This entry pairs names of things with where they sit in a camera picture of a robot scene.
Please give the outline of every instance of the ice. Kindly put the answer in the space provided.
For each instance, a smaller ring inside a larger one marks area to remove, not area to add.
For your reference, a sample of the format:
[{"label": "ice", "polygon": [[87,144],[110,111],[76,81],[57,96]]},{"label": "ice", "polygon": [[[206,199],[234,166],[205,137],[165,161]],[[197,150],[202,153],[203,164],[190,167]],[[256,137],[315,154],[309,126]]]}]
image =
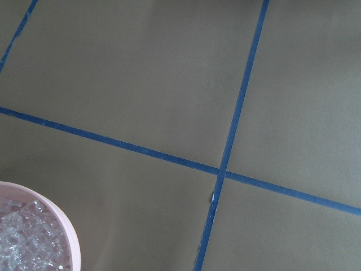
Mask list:
[{"label": "ice", "polygon": [[40,201],[0,201],[1,271],[71,270],[63,229]]}]

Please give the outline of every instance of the pink bowl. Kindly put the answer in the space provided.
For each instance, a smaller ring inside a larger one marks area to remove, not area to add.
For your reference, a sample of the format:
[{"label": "pink bowl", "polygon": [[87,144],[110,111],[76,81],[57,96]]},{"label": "pink bowl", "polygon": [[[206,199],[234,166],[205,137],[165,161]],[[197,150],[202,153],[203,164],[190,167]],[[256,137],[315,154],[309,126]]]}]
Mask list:
[{"label": "pink bowl", "polygon": [[0,197],[19,200],[24,203],[31,202],[35,199],[40,200],[41,203],[43,203],[48,210],[53,213],[53,215],[58,219],[60,225],[63,227],[64,233],[67,237],[72,271],[80,271],[81,255],[77,234],[73,225],[69,221],[69,218],[58,206],[33,190],[10,182],[0,182]]}]

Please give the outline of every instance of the plastic bucket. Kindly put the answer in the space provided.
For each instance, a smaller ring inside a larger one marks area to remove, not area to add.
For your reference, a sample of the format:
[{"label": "plastic bucket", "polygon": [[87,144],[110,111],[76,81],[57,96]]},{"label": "plastic bucket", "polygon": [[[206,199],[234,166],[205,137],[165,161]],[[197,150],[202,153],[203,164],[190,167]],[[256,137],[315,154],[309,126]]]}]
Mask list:
[{"label": "plastic bucket", "polygon": [[31,202],[36,199],[40,200],[40,202],[44,204],[50,212],[52,212],[56,219],[58,219],[59,224],[63,227],[64,234],[68,242],[70,262],[72,264],[71,270],[80,271],[81,255],[77,234],[69,218],[58,206],[33,190],[10,182],[0,182],[0,197],[19,200],[24,203]]}]

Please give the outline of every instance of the pink rim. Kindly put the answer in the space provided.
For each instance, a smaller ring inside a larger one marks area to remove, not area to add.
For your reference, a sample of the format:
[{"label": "pink rim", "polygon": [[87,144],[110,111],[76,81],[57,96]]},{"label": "pink rim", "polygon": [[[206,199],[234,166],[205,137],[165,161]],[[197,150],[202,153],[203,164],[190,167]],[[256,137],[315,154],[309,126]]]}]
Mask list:
[{"label": "pink rim", "polygon": [[26,202],[29,202],[33,199],[38,199],[54,214],[63,227],[65,235],[67,236],[72,271],[80,271],[81,254],[78,237],[72,223],[65,215],[65,213],[52,201],[27,187],[10,182],[0,182],[0,196],[6,195],[8,195],[9,198],[25,200]]}]

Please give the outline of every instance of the round container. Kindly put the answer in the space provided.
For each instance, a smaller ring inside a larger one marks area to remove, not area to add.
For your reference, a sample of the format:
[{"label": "round container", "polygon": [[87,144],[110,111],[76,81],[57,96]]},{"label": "round container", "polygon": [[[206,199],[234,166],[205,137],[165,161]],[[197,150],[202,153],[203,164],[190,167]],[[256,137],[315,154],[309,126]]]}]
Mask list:
[{"label": "round container", "polygon": [[28,203],[36,199],[40,200],[41,203],[47,207],[48,211],[50,211],[56,219],[58,219],[59,224],[64,230],[64,234],[68,242],[70,262],[72,263],[71,270],[80,271],[81,256],[77,234],[73,225],[69,221],[69,218],[58,206],[33,190],[10,182],[0,182],[0,197],[19,200],[24,203]]}]

